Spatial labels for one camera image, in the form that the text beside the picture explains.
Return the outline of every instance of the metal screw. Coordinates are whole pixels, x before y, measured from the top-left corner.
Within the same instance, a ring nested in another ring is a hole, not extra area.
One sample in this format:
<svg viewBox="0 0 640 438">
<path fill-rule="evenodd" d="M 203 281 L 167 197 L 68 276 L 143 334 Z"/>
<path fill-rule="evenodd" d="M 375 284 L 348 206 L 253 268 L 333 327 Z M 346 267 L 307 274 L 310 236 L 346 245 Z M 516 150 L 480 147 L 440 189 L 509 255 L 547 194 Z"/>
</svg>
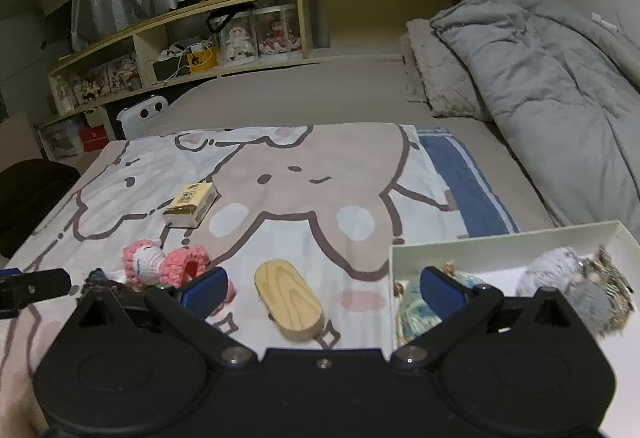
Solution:
<svg viewBox="0 0 640 438">
<path fill-rule="evenodd" d="M 334 363 L 328 358 L 319 358 L 316 360 L 316 366 L 321 370 L 328 370 Z"/>
<path fill-rule="evenodd" d="M 412 364 L 414 362 L 421 362 L 427 358 L 427 351 L 419 346 L 409 344 L 399 348 L 396 351 L 396 357 L 407 364 Z"/>
<path fill-rule="evenodd" d="M 156 288 L 158 288 L 158 290 L 171 290 L 175 288 L 175 286 L 169 283 L 158 283 L 156 284 Z"/>
<path fill-rule="evenodd" d="M 220 356 L 225 362 L 237 366 L 251 360 L 254 354 L 252 354 L 251 350 L 248 348 L 243 348 L 242 346 L 231 346 L 230 348 L 223 350 Z"/>
</svg>

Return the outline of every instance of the white plastic basket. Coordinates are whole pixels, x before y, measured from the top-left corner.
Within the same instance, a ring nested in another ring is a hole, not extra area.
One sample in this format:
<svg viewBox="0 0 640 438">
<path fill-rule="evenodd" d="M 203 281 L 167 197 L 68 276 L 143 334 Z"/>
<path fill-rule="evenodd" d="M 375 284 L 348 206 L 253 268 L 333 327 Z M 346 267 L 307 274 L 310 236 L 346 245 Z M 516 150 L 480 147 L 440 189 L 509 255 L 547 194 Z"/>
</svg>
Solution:
<svg viewBox="0 0 640 438">
<path fill-rule="evenodd" d="M 169 107 L 164 96 L 153 95 L 132 107 L 126 107 L 118 113 L 122 131 L 127 140 L 140 138 L 148 129 L 148 121 Z"/>
</svg>

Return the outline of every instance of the tissue box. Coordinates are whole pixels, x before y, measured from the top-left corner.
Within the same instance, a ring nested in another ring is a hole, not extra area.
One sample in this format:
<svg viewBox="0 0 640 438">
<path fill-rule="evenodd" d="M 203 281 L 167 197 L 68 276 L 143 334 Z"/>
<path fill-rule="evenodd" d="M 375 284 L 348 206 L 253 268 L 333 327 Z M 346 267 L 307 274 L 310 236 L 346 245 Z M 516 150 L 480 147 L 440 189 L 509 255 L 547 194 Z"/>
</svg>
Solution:
<svg viewBox="0 0 640 438">
<path fill-rule="evenodd" d="M 162 218 L 168 227 L 198 228 L 219 195 L 213 183 L 191 183 L 164 209 Z"/>
<path fill-rule="evenodd" d="M 515 295 L 518 278 L 540 254 L 570 246 L 578 255 L 593 253 L 603 243 L 613 264 L 625 275 L 631 286 L 636 311 L 620 334 L 599 338 L 598 344 L 616 374 L 616 395 L 602 423 L 606 436 L 636 436 L 640 414 L 636 408 L 640 378 L 640 246 L 619 221 L 591 223 L 517 234 L 461 239 L 450 243 L 392 246 L 389 256 L 390 299 L 394 299 L 393 283 L 410 280 L 426 266 L 441 268 L 455 262 L 456 270 L 469 272 L 502 290 Z M 390 303 L 392 349 L 396 344 L 396 303 Z"/>
</svg>

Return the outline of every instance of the blue blanket stripe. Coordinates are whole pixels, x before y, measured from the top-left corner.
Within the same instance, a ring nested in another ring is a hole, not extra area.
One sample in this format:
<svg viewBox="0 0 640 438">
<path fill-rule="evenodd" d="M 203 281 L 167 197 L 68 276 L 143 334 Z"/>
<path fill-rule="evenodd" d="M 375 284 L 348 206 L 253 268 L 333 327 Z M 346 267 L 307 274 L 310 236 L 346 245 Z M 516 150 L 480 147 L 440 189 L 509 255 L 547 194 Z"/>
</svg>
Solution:
<svg viewBox="0 0 640 438">
<path fill-rule="evenodd" d="M 422 147 L 449 185 L 469 237 L 518 232 L 464 144 L 447 129 L 418 129 Z"/>
</svg>

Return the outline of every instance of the yellow box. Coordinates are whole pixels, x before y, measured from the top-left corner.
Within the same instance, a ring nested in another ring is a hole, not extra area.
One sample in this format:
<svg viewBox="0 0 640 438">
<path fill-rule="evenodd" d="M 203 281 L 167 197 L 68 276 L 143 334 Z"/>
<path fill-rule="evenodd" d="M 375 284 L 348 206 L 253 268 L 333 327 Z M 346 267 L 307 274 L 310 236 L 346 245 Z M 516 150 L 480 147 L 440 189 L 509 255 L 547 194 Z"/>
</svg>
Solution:
<svg viewBox="0 0 640 438">
<path fill-rule="evenodd" d="M 210 48 L 203 46 L 203 50 L 187 53 L 187 64 L 191 72 L 208 71 L 218 65 L 218 49 L 215 46 Z"/>
<path fill-rule="evenodd" d="M 172 199 L 162 218 L 168 227 L 198 228 L 219 195 L 213 183 L 191 183 Z"/>
</svg>

